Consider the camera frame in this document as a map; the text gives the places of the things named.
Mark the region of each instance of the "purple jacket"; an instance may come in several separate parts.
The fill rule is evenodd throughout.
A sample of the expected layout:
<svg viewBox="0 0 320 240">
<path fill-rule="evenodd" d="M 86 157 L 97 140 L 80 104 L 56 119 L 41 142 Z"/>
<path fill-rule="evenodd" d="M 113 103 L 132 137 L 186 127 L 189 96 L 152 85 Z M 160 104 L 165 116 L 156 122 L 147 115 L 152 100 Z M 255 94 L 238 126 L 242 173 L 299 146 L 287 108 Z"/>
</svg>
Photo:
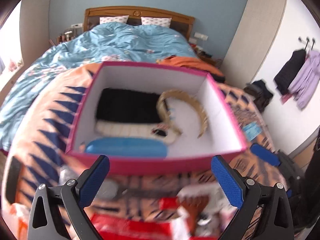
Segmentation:
<svg viewBox="0 0 320 240">
<path fill-rule="evenodd" d="M 320 80 L 320 52 L 312 50 L 308 59 L 289 86 L 289 91 L 295 96 L 299 109 L 307 106 L 316 91 Z"/>
</svg>

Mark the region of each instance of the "black folded cloth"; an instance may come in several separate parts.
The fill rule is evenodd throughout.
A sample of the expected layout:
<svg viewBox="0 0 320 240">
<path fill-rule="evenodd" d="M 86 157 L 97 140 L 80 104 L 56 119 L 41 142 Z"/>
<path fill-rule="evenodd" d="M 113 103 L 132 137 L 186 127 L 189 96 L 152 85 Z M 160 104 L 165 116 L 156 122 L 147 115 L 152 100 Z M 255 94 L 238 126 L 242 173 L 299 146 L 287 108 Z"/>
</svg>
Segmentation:
<svg viewBox="0 0 320 240">
<path fill-rule="evenodd" d="M 244 88 L 244 92 L 252 95 L 255 98 L 253 102 L 260 113 L 264 112 L 265 108 L 273 98 L 273 93 L 267 89 L 266 83 L 263 80 L 258 80 L 252 84 L 247 84 L 247 86 Z"/>
<path fill-rule="evenodd" d="M 160 123 L 156 109 L 160 95 L 106 88 L 98 103 L 96 118 L 120 123 Z"/>
</svg>

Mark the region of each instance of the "screw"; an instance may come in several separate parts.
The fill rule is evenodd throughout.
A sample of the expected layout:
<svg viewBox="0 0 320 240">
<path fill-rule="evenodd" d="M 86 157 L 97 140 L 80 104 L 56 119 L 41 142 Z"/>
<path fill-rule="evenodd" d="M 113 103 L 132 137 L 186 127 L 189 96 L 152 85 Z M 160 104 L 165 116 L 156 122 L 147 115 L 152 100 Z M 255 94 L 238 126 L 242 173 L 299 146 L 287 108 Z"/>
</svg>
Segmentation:
<svg viewBox="0 0 320 240">
<path fill-rule="evenodd" d="M 254 180 L 253 179 L 247 179 L 246 182 L 247 182 L 248 185 L 251 185 L 251 186 L 254 185 Z"/>
<path fill-rule="evenodd" d="M 76 183 L 76 181 L 74 180 L 74 179 L 69 179 L 68 181 L 67 181 L 67 185 L 68 186 L 72 186 L 72 185 L 74 185 Z"/>
<path fill-rule="evenodd" d="M 44 189 L 45 188 L 45 184 L 40 184 L 38 189 Z"/>
<path fill-rule="evenodd" d="M 277 187 L 278 188 L 283 188 L 283 184 L 282 183 L 277 183 Z"/>
</svg>

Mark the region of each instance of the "floral blue comforter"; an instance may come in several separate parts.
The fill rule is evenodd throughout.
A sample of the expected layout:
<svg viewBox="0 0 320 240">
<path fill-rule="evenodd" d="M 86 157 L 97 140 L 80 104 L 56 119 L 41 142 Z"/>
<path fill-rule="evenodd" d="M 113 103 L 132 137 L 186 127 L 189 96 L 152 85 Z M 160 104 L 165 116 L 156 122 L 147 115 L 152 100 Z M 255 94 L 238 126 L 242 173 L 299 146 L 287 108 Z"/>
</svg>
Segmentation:
<svg viewBox="0 0 320 240">
<path fill-rule="evenodd" d="M 88 63 L 156 62 L 171 55 L 195 57 L 186 39 L 172 29 L 117 22 L 98 25 L 52 47 L 20 76 L 0 108 L 0 149 L 9 150 L 33 100 L 59 73 Z"/>
</svg>

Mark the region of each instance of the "pillow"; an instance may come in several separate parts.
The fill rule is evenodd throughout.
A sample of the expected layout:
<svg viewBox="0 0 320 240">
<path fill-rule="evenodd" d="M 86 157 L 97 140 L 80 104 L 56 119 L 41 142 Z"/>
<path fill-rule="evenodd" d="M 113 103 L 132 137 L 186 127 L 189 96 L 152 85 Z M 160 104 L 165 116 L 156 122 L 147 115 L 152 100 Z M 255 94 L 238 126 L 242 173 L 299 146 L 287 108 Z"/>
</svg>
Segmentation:
<svg viewBox="0 0 320 240">
<path fill-rule="evenodd" d="M 170 27 L 172 18 L 151 18 L 151 17 L 141 17 L 142 25 L 159 25 L 162 27 Z"/>
<path fill-rule="evenodd" d="M 127 23 L 128 18 L 129 18 L 129 15 L 116 16 L 116 17 L 100 17 L 100 24 L 111 23 L 111 22 Z"/>
</svg>

